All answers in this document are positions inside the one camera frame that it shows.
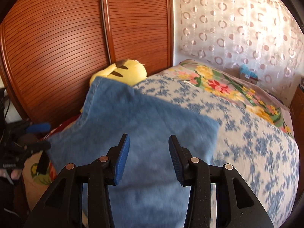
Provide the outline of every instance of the white sheet with blue flowers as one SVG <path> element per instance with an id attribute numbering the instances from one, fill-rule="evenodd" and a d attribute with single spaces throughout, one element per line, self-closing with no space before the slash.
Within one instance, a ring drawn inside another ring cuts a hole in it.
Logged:
<path id="1" fill-rule="evenodd" d="M 299 173 L 298 147 L 290 136 L 244 108 L 184 81 L 154 75 L 135 88 L 217 120 L 220 129 L 211 164 L 232 164 L 256 194 L 274 227 L 286 220 L 294 204 Z M 215 221 L 213 188 L 210 227 L 215 227 Z"/>

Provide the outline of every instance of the blue denim fabric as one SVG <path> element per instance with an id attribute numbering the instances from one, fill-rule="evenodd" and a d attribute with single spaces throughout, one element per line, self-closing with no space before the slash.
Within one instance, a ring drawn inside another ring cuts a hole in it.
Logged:
<path id="1" fill-rule="evenodd" d="M 117 186 L 109 186 L 115 227 L 182 227 L 190 189 L 177 182 L 169 136 L 175 134 L 181 146 L 209 163 L 218 128 L 218 122 L 207 116 L 96 78 L 77 122 L 48 139 L 52 145 L 48 155 L 57 172 L 72 162 L 90 164 L 128 133 L 130 151 L 123 178 Z M 86 213 L 86 185 L 83 193 Z"/>

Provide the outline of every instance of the plush toy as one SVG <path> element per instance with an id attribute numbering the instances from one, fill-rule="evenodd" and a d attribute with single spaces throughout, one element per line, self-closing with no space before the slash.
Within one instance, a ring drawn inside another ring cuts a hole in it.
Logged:
<path id="1" fill-rule="evenodd" d="M 113 63 L 106 69 L 93 74 L 90 79 L 90 86 L 97 76 L 119 81 L 129 86 L 134 86 L 147 78 L 147 72 L 145 67 L 139 61 L 121 60 Z"/>

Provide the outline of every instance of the wooden wardrobe door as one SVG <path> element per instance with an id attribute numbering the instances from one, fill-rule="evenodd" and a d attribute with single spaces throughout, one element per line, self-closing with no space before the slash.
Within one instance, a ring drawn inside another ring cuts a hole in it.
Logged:
<path id="1" fill-rule="evenodd" d="M 80 111 L 108 65 L 100 0 L 18 0 L 1 24 L 3 78 L 34 122 Z"/>
<path id="2" fill-rule="evenodd" d="M 148 75 L 171 66 L 170 0 L 103 0 L 112 62 L 136 59 Z"/>

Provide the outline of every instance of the metal rivet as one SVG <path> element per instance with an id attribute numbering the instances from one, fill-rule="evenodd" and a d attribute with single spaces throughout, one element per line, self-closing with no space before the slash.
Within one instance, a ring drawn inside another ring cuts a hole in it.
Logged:
<path id="1" fill-rule="evenodd" d="M 99 161 L 100 162 L 107 162 L 109 160 L 109 158 L 107 157 L 107 156 L 101 156 L 100 158 L 99 158 Z"/>
<path id="2" fill-rule="evenodd" d="M 67 165 L 65 166 L 65 168 L 66 168 L 67 170 L 72 170 L 72 169 L 74 168 L 74 164 L 69 163 L 69 164 L 67 164 Z"/>
<path id="3" fill-rule="evenodd" d="M 200 161 L 200 159 L 197 158 L 197 157 L 192 157 L 192 158 L 191 158 L 191 162 L 192 162 L 192 163 L 198 163 L 199 161 Z"/>
<path id="4" fill-rule="evenodd" d="M 225 168 L 226 168 L 227 170 L 232 170 L 232 169 L 233 169 L 233 166 L 232 166 L 232 164 L 225 164 Z"/>

